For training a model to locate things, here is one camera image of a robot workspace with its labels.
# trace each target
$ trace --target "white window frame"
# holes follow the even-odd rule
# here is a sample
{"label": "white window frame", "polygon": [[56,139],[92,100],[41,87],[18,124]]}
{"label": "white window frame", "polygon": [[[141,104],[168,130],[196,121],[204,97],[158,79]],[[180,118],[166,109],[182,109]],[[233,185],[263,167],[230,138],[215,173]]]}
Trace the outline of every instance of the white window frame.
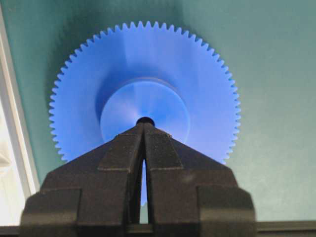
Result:
{"label": "white window frame", "polygon": [[18,225],[27,197],[39,190],[0,5],[0,226]]}

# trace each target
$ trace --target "teal wall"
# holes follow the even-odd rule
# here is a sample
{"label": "teal wall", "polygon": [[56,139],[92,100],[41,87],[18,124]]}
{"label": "teal wall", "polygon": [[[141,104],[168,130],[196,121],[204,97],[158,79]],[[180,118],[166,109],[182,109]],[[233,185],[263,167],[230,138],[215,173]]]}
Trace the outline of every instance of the teal wall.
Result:
{"label": "teal wall", "polygon": [[202,37],[236,80],[241,127],[228,160],[257,218],[316,220],[316,1],[2,0],[31,145],[43,181],[63,162],[48,103],[74,49],[115,24],[159,21]]}

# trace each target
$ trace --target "gear teeth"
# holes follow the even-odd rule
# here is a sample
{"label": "gear teeth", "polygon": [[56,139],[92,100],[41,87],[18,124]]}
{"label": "gear teeth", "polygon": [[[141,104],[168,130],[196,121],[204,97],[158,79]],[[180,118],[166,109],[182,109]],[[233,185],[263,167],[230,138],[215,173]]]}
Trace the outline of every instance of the gear teeth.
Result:
{"label": "gear teeth", "polygon": [[55,108],[55,104],[56,103],[54,101],[52,101],[52,102],[49,103],[49,106],[52,107],[52,108]]}
{"label": "gear teeth", "polygon": [[239,107],[239,106],[235,106],[235,108],[236,108],[236,113],[241,112],[241,109],[240,109],[240,107]]}
{"label": "gear teeth", "polygon": [[134,22],[131,22],[131,23],[130,23],[130,28],[131,28],[131,29],[136,29],[136,28],[137,28]]}
{"label": "gear teeth", "polygon": [[80,48],[82,49],[82,51],[84,51],[86,48],[88,48],[88,45],[86,43],[82,43],[80,45]]}
{"label": "gear teeth", "polygon": [[101,39],[100,35],[94,35],[93,40],[94,42],[99,41]]}
{"label": "gear teeth", "polygon": [[166,23],[163,23],[162,26],[161,26],[161,28],[162,28],[163,30],[167,30],[167,24],[166,24]]}
{"label": "gear teeth", "polygon": [[64,73],[63,73],[63,72],[57,74],[57,78],[58,78],[59,80],[62,80],[63,77],[64,77]]}
{"label": "gear teeth", "polygon": [[126,23],[123,23],[122,29],[123,29],[123,30],[127,30],[127,29],[128,29],[128,26],[127,26]]}
{"label": "gear teeth", "polygon": [[120,27],[118,25],[114,26],[114,32],[119,32],[121,31]]}
{"label": "gear teeth", "polygon": [[189,31],[185,31],[185,32],[183,33],[183,36],[189,38]]}
{"label": "gear teeth", "polygon": [[226,155],[224,156],[224,158],[223,158],[221,164],[224,164],[224,165],[225,165],[227,159],[229,159],[229,155],[226,154]]}
{"label": "gear teeth", "polygon": [[143,22],[142,22],[142,21],[139,21],[137,27],[138,27],[138,28],[144,28]]}
{"label": "gear teeth", "polygon": [[201,47],[207,51],[207,49],[209,47],[209,44],[205,43],[205,42],[202,42]]}
{"label": "gear teeth", "polygon": [[202,46],[203,40],[202,40],[201,38],[196,38],[196,43],[197,43],[199,46]]}
{"label": "gear teeth", "polygon": [[150,24],[150,21],[147,21],[146,22],[146,25],[145,25],[145,28],[151,28],[152,26],[151,26],[151,24]]}
{"label": "gear teeth", "polygon": [[73,61],[77,58],[77,55],[71,54],[71,55],[69,56],[69,58],[70,58],[70,60],[73,62]]}
{"label": "gear teeth", "polygon": [[235,84],[235,81],[233,79],[229,79],[228,82],[231,86]]}
{"label": "gear teeth", "polygon": [[67,66],[67,68],[70,67],[71,61],[70,60],[65,61],[65,65]]}
{"label": "gear teeth", "polygon": [[57,136],[54,136],[54,137],[53,137],[53,141],[54,141],[54,142],[58,142]]}
{"label": "gear teeth", "polygon": [[52,94],[52,95],[50,96],[50,98],[51,98],[53,101],[56,101],[56,95],[55,95],[55,94]]}
{"label": "gear teeth", "polygon": [[221,67],[224,67],[224,60],[219,60],[219,61],[217,61],[218,62],[218,64],[221,66]]}
{"label": "gear teeth", "polygon": [[208,50],[210,52],[210,54],[213,56],[214,55],[214,52],[215,52],[215,49],[214,48],[209,48]]}
{"label": "gear teeth", "polygon": [[238,94],[238,93],[233,93],[233,94],[234,94],[235,101],[239,101],[239,100],[238,100],[239,94]]}
{"label": "gear teeth", "polygon": [[54,141],[54,142],[56,143],[56,144],[55,144],[55,147],[58,149],[58,151],[61,150],[60,143],[59,143],[59,142],[56,142],[56,141]]}
{"label": "gear teeth", "polygon": [[52,122],[54,122],[54,110],[55,110],[55,106],[51,106],[51,105],[50,105],[50,107],[52,107],[52,109],[49,109],[49,110],[48,110],[48,113],[50,113],[52,116],[49,117],[49,120],[52,121]]}
{"label": "gear teeth", "polygon": [[58,88],[60,87],[61,85],[61,80],[60,79],[57,79],[55,82],[54,82],[55,86],[57,86]]}
{"label": "gear teeth", "polygon": [[157,21],[155,21],[153,28],[154,29],[159,29],[159,23]]}
{"label": "gear teeth", "polygon": [[239,122],[240,118],[238,118],[238,113],[236,114],[236,120],[235,120],[235,123],[236,123],[236,127],[240,127],[241,123]]}
{"label": "gear teeth", "polygon": [[94,44],[93,39],[87,39],[88,46],[92,46]]}
{"label": "gear teeth", "polygon": [[223,66],[222,66],[222,69],[223,69],[223,71],[224,71],[225,73],[228,72],[228,67],[227,67],[227,66],[223,65]]}
{"label": "gear teeth", "polygon": [[64,153],[62,152],[62,148],[61,148],[59,142],[56,142],[55,147],[58,149],[57,153],[58,153],[59,155],[64,155]]}
{"label": "gear teeth", "polygon": [[214,54],[214,55],[213,55],[213,58],[214,58],[214,60],[215,60],[216,62],[218,62],[218,60],[219,60],[219,54]]}
{"label": "gear teeth", "polygon": [[233,76],[233,75],[232,75],[230,72],[227,71],[227,72],[226,72],[226,75],[227,75],[228,80],[231,80],[231,79],[232,79],[232,76]]}
{"label": "gear teeth", "polygon": [[168,30],[174,32],[174,25],[171,25]]}
{"label": "gear teeth", "polygon": [[181,27],[178,27],[178,28],[175,30],[175,33],[177,33],[177,34],[182,34],[182,28],[181,28]]}
{"label": "gear teeth", "polygon": [[57,135],[57,134],[56,134],[56,129],[51,130],[50,133],[53,134],[53,135],[55,135],[55,136]]}
{"label": "gear teeth", "polygon": [[112,28],[108,27],[107,28],[107,35],[111,35],[111,34],[114,34],[114,31],[112,30]]}
{"label": "gear teeth", "polygon": [[197,36],[195,34],[189,34],[189,39],[193,40],[194,42],[196,41]]}
{"label": "gear teeth", "polygon": [[231,85],[231,88],[233,89],[233,92],[236,92],[238,90],[238,87],[236,87],[235,85]]}
{"label": "gear teeth", "polygon": [[81,48],[75,49],[75,54],[76,54],[76,55],[80,55],[81,53],[82,53]]}
{"label": "gear teeth", "polygon": [[65,72],[67,71],[67,68],[66,68],[66,67],[62,67],[60,70],[61,70],[63,73],[65,73]]}
{"label": "gear teeth", "polygon": [[62,157],[61,157],[61,160],[62,160],[62,161],[69,162],[69,160],[65,158],[65,154],[64,154],[61,150],[58,151],[57,153],[58,153],[59,155],[62,155]]}
{"label": "gear teeth", "polygon": [[240,131],[239,131],[239,129],[237,129],[237,126],[234,128],[234,134],[237,134],[237,133],[239,133]]}
{"label": "gear teeth", "polygon": [[105,36],[107,36],[106,33],[104,31],[100,31],[100,37],[103,38]]}

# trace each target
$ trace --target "plastic gear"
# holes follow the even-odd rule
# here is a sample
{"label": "plastic gear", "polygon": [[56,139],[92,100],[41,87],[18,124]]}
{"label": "plastic gear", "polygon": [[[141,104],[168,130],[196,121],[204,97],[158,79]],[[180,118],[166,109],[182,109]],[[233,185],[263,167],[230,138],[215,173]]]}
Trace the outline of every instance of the plastic gear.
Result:
{"label": "plastic gear", "polygon": [[224,61],[195,35],[155,22],[101,31],[75,50],[53,88],[50,125],[63,160],[151,117],[176,140],[225,163],[240,125]]}

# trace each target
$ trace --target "spur gear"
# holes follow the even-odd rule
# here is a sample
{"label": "spur gear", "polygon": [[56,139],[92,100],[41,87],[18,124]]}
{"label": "spur gear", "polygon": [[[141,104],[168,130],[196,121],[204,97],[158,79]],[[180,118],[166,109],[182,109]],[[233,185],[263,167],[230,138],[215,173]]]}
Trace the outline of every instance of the spur gear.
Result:
{"label": "spur gear", "polygon": [[225,163],[237,138],[237,88],[214,49],[173,25],[101,31],[75,50],[53,88],[53,140],[76,157],[150,117],[174,139]]}

